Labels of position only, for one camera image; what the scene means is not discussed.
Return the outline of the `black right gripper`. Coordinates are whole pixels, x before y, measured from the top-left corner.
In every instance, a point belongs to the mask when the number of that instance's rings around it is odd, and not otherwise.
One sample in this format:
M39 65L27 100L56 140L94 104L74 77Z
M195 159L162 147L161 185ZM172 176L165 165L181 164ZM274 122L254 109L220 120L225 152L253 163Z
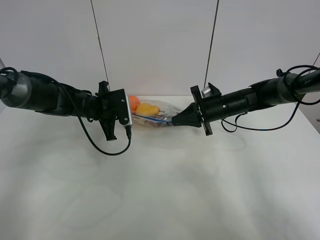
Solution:
M198 85L190 88L194 102L186 109L171 118L173 126L190 126L200 128L203 126L205 135L213 134L204 106L204 101Z

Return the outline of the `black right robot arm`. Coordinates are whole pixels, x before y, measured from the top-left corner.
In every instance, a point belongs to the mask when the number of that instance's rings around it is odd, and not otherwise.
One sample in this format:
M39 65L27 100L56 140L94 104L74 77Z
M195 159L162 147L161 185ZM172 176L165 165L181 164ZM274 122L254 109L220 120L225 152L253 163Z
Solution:
M203 90L191 87L194 101L182 112L172 117L174 126L204 128L212 135L210 123L235 116L239 118L249 112L272 108L277 105L296 103L305 105L306 94L319 92L320 69L312 65L298 65L283 72L276 71L276 78L263 80L250 87L222 94L209 83Z

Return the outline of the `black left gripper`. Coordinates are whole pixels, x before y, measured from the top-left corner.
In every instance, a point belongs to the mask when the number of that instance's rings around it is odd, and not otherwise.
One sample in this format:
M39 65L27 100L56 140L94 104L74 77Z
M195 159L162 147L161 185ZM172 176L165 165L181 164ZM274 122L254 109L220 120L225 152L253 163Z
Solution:
M107 141L115 141L115 121L125 125L125 90L118 89L109 91L109 83L101 81L98 85L96 96L101 103L99 124Z

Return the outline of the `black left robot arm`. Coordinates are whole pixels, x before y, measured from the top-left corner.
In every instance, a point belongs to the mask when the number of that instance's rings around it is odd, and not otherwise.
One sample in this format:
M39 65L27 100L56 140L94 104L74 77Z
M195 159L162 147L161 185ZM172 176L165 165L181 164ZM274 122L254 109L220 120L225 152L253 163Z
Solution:
M107 141L116 140L116 121L123 126L132 124L124 89L110 91L107 81L101 81L98 92L92 94L45 74L4 67L0 70L0 100L11 108L98 121Z

